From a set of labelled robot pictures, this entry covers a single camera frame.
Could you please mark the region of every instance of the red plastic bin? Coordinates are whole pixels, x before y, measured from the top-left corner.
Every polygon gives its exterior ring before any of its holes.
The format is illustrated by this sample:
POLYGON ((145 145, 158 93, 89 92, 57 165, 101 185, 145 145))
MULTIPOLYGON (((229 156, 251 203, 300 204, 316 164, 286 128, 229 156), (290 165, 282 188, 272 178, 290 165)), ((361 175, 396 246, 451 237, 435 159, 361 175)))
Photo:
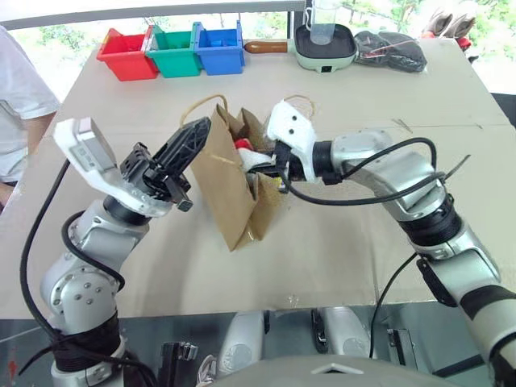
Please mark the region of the red plastic bin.
POLYGON ((98 51, 97 59, 106 62, 120 81, 156 78, 159 70, 145 56, 145 46, 151 34, 152 27, 142 35, 122 35, 111 28, 98 51))

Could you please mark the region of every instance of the paper bag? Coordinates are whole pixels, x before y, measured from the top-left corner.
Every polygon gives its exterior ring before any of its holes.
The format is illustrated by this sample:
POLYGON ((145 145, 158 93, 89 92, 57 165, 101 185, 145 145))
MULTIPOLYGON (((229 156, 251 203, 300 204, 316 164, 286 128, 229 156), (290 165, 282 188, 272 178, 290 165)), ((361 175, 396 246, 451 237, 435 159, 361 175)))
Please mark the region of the paper bag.
POLYGON ((211 116, 211 129, 205 147, 191 164, 202 196, 230 251, 250 241, 262 240, 282 194, 276 179, 258 173, 249 186, 242 160, 235 149, 236 139, 248 138, 253 147, 264 149, 263 125, 248 110, 236 119, 217 106, 211 116))

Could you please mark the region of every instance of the pan handle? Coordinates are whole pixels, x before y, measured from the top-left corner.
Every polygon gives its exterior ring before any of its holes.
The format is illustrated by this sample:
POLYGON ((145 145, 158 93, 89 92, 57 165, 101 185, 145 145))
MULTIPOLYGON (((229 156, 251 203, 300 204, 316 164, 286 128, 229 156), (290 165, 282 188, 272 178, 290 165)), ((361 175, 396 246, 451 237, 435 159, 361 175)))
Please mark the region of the pan handle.
POLYGON ((288 52, 287 42, 260 42, 254 40, 246 43, 245 51, 251 54, 264 54, 267 52, 288 52))

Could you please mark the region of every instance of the cardboard surface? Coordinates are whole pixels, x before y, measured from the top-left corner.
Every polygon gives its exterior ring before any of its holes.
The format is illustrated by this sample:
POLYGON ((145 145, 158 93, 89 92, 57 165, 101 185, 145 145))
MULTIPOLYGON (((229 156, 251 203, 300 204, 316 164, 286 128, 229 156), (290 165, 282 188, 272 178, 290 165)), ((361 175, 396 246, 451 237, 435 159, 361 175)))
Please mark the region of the cardboard surface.
MULTIPOLYGON (((102 63, 90 59, 58 119, 93 116, 118 160, 136 141, 155 152, 177 129, 186 107, 214 93, 227 96, 231 113, 245 106, 259 120, 265 120, 285 95, 309 95, 316 103, 313 121, 320 139, 375 126, 395 140, 427 136, 435 141, 438 166, 444 171, 466 153, 472 154, 448 188, 457 210, 497 261, 505 285, 515 291, 516 131, 455 42, 428 40, 423 49, 429 65, 421 77, 359 65, 316 74, 299 68, 293 56, 271 54, 247 56, 248 65, 239 76, 122 83, 102 63), (401 119, 407 127, 393 119, 401 119)), ((192 119, 210 114, 213 108, 209 104, 206 111, 199 108, 192 119)), ((2 318, 29 317, 19 291, 19 256, 63 160, 53 140, 45 137, 0 217, 2 318)), ((117 296, 122 317, 372 304, 411 253, 406 236, 381 206, 336 209, 291 196, 261 242, 229 252, 193 174, 187 170, 186 175, 192 184, 192 210, 175 210, 152 221, 150 232, 122 268, 127 280, 117 296)), ((322 198, 371 195, 352 183, 333 187, 301 183, 299 189, 322 198)), ((61 224, 94 198, 103 195, 70 169, 31 252, 29 279, 39 305, 40 278, 64 251, 61 224)), ((411 266, 398 278, 387 301, 428 299, 430 292, 411 266)))

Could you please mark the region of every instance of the white cloth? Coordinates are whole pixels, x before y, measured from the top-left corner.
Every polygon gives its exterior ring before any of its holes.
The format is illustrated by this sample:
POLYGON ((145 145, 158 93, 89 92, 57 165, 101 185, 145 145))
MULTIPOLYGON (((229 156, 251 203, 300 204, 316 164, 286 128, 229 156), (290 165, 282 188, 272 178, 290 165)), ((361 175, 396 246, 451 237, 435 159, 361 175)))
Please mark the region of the white cloth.
POLYGON ((22 120, 43 117, 58 108, 59 102, 25 52, 0 26, 0 181, 22 176, 27 158, 22 120))

